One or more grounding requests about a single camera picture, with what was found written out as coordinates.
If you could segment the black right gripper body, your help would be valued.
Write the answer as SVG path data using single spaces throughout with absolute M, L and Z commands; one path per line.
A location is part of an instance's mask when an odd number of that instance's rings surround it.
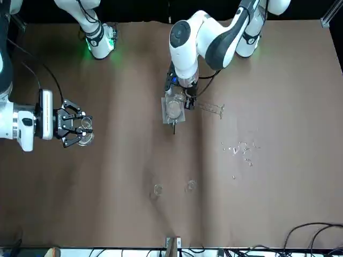
M 64 125 L 66 125 L 67 128 L 71 127 L 70 120 L 63 120 L 63 116 L 68 114 L 69 113 L 63 108 L 54 109 L 53 111 L 53 135 L 56 139 L 62 139 L 69 133 L 69 131 L 63 127 Z

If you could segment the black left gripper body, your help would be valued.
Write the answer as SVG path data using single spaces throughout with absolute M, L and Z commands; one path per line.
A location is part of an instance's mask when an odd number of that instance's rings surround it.
M 198 91 L 198 83 L 197 82 L 193 82 L 191 84 L 191 87 L 184 89 L 184 93 L 185 93 L 186 97 L 189 99 L 196 99 L 197 98 L 197 91 Z

